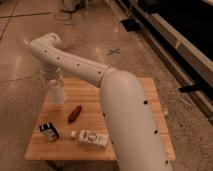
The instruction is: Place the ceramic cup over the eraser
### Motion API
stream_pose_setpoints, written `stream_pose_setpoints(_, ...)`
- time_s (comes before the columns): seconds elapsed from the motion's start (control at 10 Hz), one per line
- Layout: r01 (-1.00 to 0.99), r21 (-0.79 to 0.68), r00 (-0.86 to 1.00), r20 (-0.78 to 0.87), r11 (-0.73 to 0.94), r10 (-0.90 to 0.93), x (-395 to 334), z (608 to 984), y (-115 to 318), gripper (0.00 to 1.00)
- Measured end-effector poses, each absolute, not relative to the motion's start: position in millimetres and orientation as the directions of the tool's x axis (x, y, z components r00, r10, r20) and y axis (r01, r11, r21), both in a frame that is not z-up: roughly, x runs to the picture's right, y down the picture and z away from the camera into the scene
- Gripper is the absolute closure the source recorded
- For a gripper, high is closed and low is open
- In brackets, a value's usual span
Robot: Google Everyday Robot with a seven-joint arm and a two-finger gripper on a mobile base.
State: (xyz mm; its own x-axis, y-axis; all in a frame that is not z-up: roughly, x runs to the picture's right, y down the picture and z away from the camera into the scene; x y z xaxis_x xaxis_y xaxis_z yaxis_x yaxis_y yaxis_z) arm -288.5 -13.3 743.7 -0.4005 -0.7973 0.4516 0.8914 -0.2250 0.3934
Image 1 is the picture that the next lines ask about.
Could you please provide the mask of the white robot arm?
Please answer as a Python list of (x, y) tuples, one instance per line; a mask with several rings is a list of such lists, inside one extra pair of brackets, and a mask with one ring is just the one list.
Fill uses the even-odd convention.
[(99, 88), (100, 104), (120, 171), (172, 171), (144, 86), (132, 73), (60, 49), (50, 32), (29, 43), (41, 70), (54, 78), (59, 69)]

